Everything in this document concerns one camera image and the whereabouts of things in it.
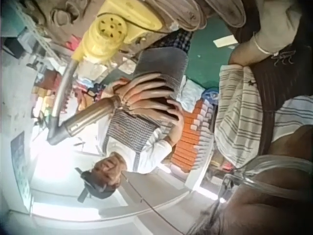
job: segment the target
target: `finger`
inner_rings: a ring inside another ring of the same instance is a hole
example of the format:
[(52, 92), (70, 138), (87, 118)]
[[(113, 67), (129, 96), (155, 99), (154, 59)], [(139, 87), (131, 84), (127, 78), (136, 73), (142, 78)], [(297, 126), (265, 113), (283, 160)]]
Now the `finger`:
[(137, 101), (129, 107), (130, 110), (139, 109), (139, 108), (158, 109), (158, 110), (165, 110), (165, 111), (169, 109), (168, 105), (162, 104), (162, 103), (150, 100), (150, 99)]
[(166, 113), (159, 112), (154, 109), (134, 109), (131, 111), (131, 114), (134, 115), (146, 115), (150, 118), (153, 118), (155, 120), (160, 120), (160, 121), (167, 121), (167, 122), (172, 122), (172, 123), (178, 123), (178, 119), (175, 117), (172, 117)]
[(179, 120), (181, 120), (183, 117), (182, 113), (177, 109), (169, 109), (169, 110), (167, 110), (167, 112), (169, 114), (173, 114), (173, 115), (177, 116)]
[(181, 103), (179, 103), (178, 101), (173, 100), (173, 99), (168, 99), (168, 100), (167, 100), (167, 103), (173, 104), (175, 107), (177, 107), (177, 109), (178, 109), (181, 113), (183, 112), (182, 105), (181, 105)]
[(110, 86), (111, 86), (112, 88), (114, 88), (114, 87), (117, 86), (117, 85), (125, 85), (125, 84), (127, 84), (127, 83), (128, 83), (128, 81), (125, 81), (125, 80), (117, 80), (117, 81), (112, 82), (112, 83), (110, 84)]
[(156, 78), (158, 78), (158, 77), (160, 77), (160, 76), (161, 76), (161, 73), (159, 73), (159, 72), (154, 72), (154, 73), (149, 73), (149, 74), (141, 75), (141, 76), (139, 76), (139, 77), (136, 77), (135, 79), (133, 79), (133, 80), (130, 82), (130, 88), (135, 87), (135, 86), (138, 85), (139, 83), (147, 82), (147, 81), (156, 79)]
[(126, 102), (128, 105), (132, 105), (135, 102), (142, 100), (142, 99), (150, 99), (150, 98), (158, 98), (158, 97), (167, 97), (172, 95), (173, 91), (167, 91), (167, 90), (151, 90), (151, 91), (144, 91), (138, 94), (133, 95), (130, 99), (128, 99)]
[(127, 101), (130, 97), (132, 97), (133, 95), (137, 93), (140, 93), (144, 90), (162, 87), (165, 84), (166, 84), (165, 82), (149, 82), (149, 83), (139, 84), (135, 86), (134, 88), (128, 90), (127, 93), (124, 95), (123, 99)]
[(142, 82), (147, 82), (149, 80), (156, 79), (156, 78), (160, 77), (160, 75), (161, 75), (160, 73), (155, 72), (155, 73), (150, 73), (150, 74), (145, 74), (145, 75), (139, 76), (139, 77), (135, 78), (134, 80), (132, 80), (127, 85), (117, 89), (116, 93), (120, 96), (121, 100), (123, 100), (127, 91), (129, 91), (130, 89), (134, 88), (136, 85), (138, 85)]

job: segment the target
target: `poster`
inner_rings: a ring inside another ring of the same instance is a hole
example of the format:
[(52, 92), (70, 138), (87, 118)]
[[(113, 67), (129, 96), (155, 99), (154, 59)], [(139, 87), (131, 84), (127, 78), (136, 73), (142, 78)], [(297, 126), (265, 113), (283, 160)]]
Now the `poster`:
[(11, 157), (13, 171), (21, 198), (26, 209), (30, 211), (32, 197), (27, 178), (27, 166), (24, 151), (24, 131), (11, 141)]

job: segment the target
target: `green board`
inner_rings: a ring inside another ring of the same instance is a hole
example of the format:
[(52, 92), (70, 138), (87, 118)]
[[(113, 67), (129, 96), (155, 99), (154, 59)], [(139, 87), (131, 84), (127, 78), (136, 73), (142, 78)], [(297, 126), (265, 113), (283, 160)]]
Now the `green board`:
[(186, 75), (204, 88), (219, 86), (221, 65), (226, 65), (232, 49), (217, 48), (214, 40), (231, 35), (222, 20), (208, 19), (203, 30), (195, 32), (189, 50), (189, 64)]

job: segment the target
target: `white shirt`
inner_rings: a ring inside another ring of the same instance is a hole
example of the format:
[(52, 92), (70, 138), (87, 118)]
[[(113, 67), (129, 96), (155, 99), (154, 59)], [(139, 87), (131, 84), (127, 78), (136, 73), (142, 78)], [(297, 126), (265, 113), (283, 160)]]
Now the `white shirt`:
[[(214, 136), (219, 151), (235, 167), (257, 156), (262, 120), (261, 98), (251, 69), (222, 66)], [(287, 100), (275, 113), (272, 141), (309, 124), (313, 124), (313, 96)]]
[[(111, 118), (112, 114), (105, 116), (98, 122), (98, 141), (100, 149), (102, 149), (102, 143), (104, 142), (104, 138), (108, 131)], [(137, 170), (138, 173), (150, 173), (167, 155), (172, 152), (171, 145), (167, 141), (163, 140), (162, 137), (162, 131), (158, 128), (148, 139), (146, 145), (140, 153), (139, 166)], [(136, 156), (135, 151), (112, 137), (109, 137), (106, 151), (107, 156), (109, 156), (112, 152), (120, 154), (126, 162), (127, 171), (132, 171)]]

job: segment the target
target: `yellow machine part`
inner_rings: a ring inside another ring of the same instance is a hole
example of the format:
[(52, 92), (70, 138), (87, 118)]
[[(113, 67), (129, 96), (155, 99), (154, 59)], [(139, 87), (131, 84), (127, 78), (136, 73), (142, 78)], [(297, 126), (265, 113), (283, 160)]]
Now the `yellow machine part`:
[(163, 26), (159, 17), (140, 0), (105, 0), (72, 59), (108, 61), (123, 43), (131, 44), (148, 32), (130, 22), (154, 31)]

